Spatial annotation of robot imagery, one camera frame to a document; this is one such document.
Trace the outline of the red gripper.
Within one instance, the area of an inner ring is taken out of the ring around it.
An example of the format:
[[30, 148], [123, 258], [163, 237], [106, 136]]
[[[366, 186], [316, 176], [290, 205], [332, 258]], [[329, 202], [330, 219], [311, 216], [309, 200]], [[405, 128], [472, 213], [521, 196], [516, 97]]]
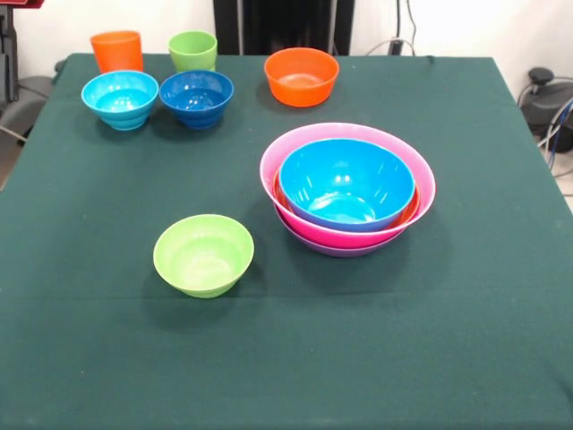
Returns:
[[1, 103], [9, 104], [19, 98], [17, 32], [13, 8], [39, 9], [44, 0], [0, 0], [1, 7]]

